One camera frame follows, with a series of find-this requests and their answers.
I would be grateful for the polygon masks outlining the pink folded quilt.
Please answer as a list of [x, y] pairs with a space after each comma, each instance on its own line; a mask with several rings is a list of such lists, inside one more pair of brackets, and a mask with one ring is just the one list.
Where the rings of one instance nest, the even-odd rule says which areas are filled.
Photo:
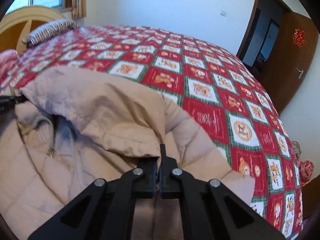
[[5, 50], [0, 53], [0, 77], [3, 77], [9, 70], [18, 64], [20, 58], [18, 52], [13, 49]]

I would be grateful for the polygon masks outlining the white wall switch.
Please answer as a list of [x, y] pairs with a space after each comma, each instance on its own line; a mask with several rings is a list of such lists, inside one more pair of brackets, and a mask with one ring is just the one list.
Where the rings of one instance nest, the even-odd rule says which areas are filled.
[[226, 16], [226, 12], [223, 11], [223, 10], [221, 10], [220, 15], [223, 16], [223, 17], [225, 17], [225, 16]]

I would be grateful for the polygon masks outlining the dark wooden door frame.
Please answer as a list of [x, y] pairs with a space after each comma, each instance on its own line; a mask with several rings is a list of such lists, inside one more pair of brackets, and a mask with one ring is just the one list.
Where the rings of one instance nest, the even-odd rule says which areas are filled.
[[[279, 6], [281, 9], [283, 9], [283, 11], [285, 13], [292, 12], [290, 7], [283, 0], [272, 0], [272, 1], [274, 1], [277, 4], [277, 6]], [[254, 4], [253, 4], [253, 8], [252, 8], [250, 19], [249, 19], [249, 23], [248, 23], [248, 26], [246, 28], [246, 31], [245, 31], [244, 37], [242, 39], [242, 42], [240, 44], [240, 47], [238, 49], [238, 52], [236, 54], [237, 57], [240, 60], [243, 60], [243, 58], [245, 56], [245, 53], [248, 50], [249, 43], [250, 43], [250, 41], [251, 41], [251, 39], [253, 37], [254, 31], [252, 30], [252, 26], [254, 24], [257, 24], [257, 22], [258, 22], [258, 17], [255, 16], [256, 10], [258, 8], [258, 2], [259, 2], [259, 0], [254, 0]]]

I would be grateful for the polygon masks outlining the lilac quilted puffer jacket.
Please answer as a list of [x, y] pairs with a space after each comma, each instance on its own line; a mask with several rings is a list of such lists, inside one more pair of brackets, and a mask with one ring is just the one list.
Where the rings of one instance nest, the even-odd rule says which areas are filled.
[[219, 179], [245, 203], [254, 179], [233, 171], [204, 129], [178, 104], [136, 82], [52, 67], [1, 115], [1, 218], [27, 239], [98, 178], [166, 154], [196, 179]]

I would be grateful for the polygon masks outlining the cream wooden headboard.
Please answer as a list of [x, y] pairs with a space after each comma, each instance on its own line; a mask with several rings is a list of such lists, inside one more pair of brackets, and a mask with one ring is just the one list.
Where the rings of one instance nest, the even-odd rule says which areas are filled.
[[27, 50], [22, 40], [37, 27], [65, 18], [57, 10], [43, 6], [28, 6], [6, 14], [1, 20], [1, 52], [9, 49], [19, 54]]

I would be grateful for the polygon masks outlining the brown wooden door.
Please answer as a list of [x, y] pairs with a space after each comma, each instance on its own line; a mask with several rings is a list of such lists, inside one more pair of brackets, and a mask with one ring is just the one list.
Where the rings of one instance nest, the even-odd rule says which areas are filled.
[[[298, 28], [305, 31], [306, 45], [302, 47], [293, 44], [292, 35]], [[258, 76], [278, 113], [284, 110], [302, 84], [313, 60], [318, 36], [310, 18], [295, 12], [283, 15], [274, 46]], [[301, 79], [298, 79], [297, 68], [304, 70]]]

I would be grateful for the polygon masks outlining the red double happiness decal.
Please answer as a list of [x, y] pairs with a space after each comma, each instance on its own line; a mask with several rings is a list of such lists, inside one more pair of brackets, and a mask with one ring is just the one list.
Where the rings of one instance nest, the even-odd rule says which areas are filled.
[[294, 34], [292, 35], [293, 38], [293, 44], [297, 45], [298, 47], [302, 47], [306, 45], [305, 40], [305, 31], [298, 29], [295, 29]]

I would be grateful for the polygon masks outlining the striped pillow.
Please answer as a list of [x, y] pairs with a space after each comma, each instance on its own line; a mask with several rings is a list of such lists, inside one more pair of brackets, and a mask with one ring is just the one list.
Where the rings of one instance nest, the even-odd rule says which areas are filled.
[[45, 23], [36, 29], [34, 29], [30, 34], [22, 39], [22, 43], [28, 48], [34, 47], [47, 41], [51, 38], [56, 37], [62, 33], [78, 28], [79, 25], [70, 19], [59, 19], [52, 22]]

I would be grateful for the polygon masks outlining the red patterned bed cover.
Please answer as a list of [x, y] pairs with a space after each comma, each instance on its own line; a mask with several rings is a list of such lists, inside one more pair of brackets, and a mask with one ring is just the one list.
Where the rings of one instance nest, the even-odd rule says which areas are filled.
[[248, 204], [285, 238], [302, 231], [302, 192], [289, 136], [263, 86], [228, 51], [161, 29], [81, 27], [27, 49], [1, 79], [1, 94], [52, 67], [128, 79], [185, 110], [209, 135], [233, 171], [254, 179]]

